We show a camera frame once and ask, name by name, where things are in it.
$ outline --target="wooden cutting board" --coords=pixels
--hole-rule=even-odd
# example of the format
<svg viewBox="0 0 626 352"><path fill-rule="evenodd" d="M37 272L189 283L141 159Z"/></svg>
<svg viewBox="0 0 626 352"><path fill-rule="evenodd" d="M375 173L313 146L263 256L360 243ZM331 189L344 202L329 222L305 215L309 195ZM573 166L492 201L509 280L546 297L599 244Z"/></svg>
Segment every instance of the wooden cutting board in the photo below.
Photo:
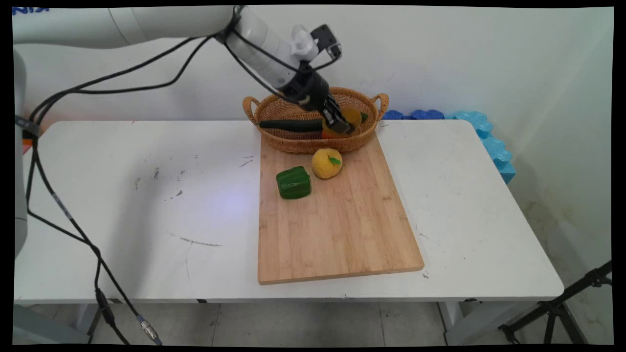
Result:
<svg viewBox="0 0 626 352"><path fill-rule="evenodd" d="M277 150L261 141L259 283L330 279L424 267L377 136L342 154L327 180L311 170L310 154ZM311 194L282 199L276 174L304 166Z"/></svg>

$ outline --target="tile floor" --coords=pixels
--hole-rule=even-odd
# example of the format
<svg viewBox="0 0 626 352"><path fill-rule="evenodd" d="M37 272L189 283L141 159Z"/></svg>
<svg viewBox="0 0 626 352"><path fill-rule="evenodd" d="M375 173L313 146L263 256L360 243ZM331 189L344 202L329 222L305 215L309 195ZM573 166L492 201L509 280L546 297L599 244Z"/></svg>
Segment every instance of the tile floor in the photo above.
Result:
<svg viewBox="0 0 626 352"><path fill-rule="evenodd" d="M465 304L467 314L476 304ZM124 304L111 306L115 321L132 344L152 344ZM435 303L228 303L137 304L137 310L156 328L164 344L188 346L375 347L445 346L444 327ZM69 323L71 304L41 304L32 310ZM541 343L545 319L519 331L522 343ZM570 343L557 320L554 343ZM13 336L13 344L33 343ZM118 344L103 319L92 343ZM471 343L507 344L494 330Z"/></svg>

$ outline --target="table leg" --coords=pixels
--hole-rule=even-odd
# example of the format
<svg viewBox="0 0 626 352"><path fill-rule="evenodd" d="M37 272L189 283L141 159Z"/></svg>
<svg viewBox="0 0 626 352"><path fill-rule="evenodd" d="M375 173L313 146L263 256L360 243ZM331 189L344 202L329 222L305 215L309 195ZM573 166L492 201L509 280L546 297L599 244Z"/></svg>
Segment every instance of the table leg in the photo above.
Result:
<svg viewBox="0 0 626 352"><path fill-rule="evenodd" d="M446 322L446 315L444 314L444 310L446 310L448 313L447 320L452 323L450 327L446 323L446 340L450 346L474 341L482 334L497 329L517 314L536 304L536 302L484 302L462 319L458 318L460 308L457 311L454 304L458 305L458 303L439 304L442 307L441 313L444 316L444 322Z"/></svg>
<svg viewBox="0 0 626 352"><path fill-rule="evenodd" d="M93 309L89 307L85 307L82 312L90 313L92 310ZM86 323L88 315L89 314L82 314L84 318L77 320L76 327L78 329L84 329L84 327L87 326L86 330L79 331L78 329L48 319L28 308L14 304L13 332L39 343L87 343L90 336L86 333L91 326L91 321L88 325Z"/></svg>

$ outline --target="cucumber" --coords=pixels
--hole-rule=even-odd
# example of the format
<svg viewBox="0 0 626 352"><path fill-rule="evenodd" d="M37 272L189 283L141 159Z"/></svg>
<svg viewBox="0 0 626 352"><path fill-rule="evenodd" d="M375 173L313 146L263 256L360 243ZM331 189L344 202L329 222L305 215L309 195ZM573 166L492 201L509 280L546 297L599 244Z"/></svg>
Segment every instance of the cucumber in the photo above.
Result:
<svg viewBox="0 0 626 352"><path fill-rule="evenodd" d="M322 130L322 119L261 121L261 128L278 128L290 132L315 132Z"/></svg>

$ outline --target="white wall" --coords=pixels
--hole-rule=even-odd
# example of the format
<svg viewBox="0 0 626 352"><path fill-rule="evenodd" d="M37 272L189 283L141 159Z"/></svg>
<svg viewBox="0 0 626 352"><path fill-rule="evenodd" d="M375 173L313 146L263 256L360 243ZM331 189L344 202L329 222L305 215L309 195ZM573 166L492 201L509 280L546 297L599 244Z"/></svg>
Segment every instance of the white wall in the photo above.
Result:
<svg viewBox="0 0 626 352"><path fill-rule="evenodd" d="M285 39L296 23L309 30L330 25L344 50L343 59L321 71L332 86L369 96L387 93L390 108L404 113L434 108L487 114L494 133L515 156L518 175L511 191L565 284L608 260L612 8L252 8ZM137 64L177 42L162 39L112 50L18 46L28 69L26 111L58 90ZM95 88L169 80L191 49ZM321 56L314 64L327 60ZM268 93L212 41L176 85L124 95L68 96L44 125L245 119L241 101L247 95L261 99ZM596 289L586 296L588 304L573 307L592 341L613 341L609 291Z"/></svg>
<svg viewBox="0 0 626 352"><path fill-rule="evenodd" d="M514 157L511 193L567 286L611 259L613 27ZM609 286L568 301L591 343L613 343Z"/></svg>

